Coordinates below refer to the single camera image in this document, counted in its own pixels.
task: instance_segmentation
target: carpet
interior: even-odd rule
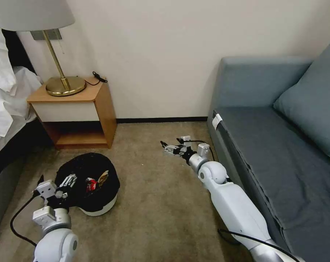
[[[191,168],[183,159],[163,154],[160,140],[177,144],[182,135],[211,144],[204,122],[119,124],[111,149],[31,153],[0,225],[0,261],[32,261],[33,246],[12,234],[9,221],[31,197],[40,175],[54,179],[62,164],[86,152],[110,158],[121,188],[115,206],[102,216],[71,208],[72,230],[79,237],[74,262],[252,261],[243,246],[220,239],[217,228],[224,225]],[[42,205],[36,198],[14,223],[36,243],[41,231],[31,218]]]

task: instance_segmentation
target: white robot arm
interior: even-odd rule
[[[304,262],[284,252],[271,239],[263,215],[243,189],[229,182],[227,171],[221,163],[208,160],[208,144],[200,144],[198,152],[195,152],[191,149],[189,136],[177,140],[180,142],[178,146],[161,142],[165,152],[183,157],[198,174],[228,230],[236,233],[232,236],[250,251],[256,262]]]
[[[68,196],[64,192],[76,181],[74,174],[68,176],[57,186],[52,180],[38,184],[36,190],[45,199],[47,205],[34,211],[33,221],[41,226],[43,238],[34,251],[34,262],[71,262],[78,246],[78,237],[71,230],[71,219],[68,208],[52,208],[64,206]]]

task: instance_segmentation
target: gray sofa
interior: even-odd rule
[[[263,214],[272,239],[306,262],[330,262],[330,157],[272,106],[311,63],[223,58],[207,124],[219,161]],[[215,130],[217,113],[223,121]]]

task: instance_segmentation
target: lamp pull chain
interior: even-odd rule
[[[58,40],[58,44],[59,44],[59,46],[60,46],[60,49],[62,50],[62,54],[64,54],[64,50],[63,50],[62,45],[60,44],[60,39],[59,39],[59,37],[58,37],[57,30],[58,30],[58,29],[54,29],[55,34],[56,34],[56,37],[57,37],[57,40]]]

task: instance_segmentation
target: gray pillow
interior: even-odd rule
[[[330,157],[330,45],[273,107]]]

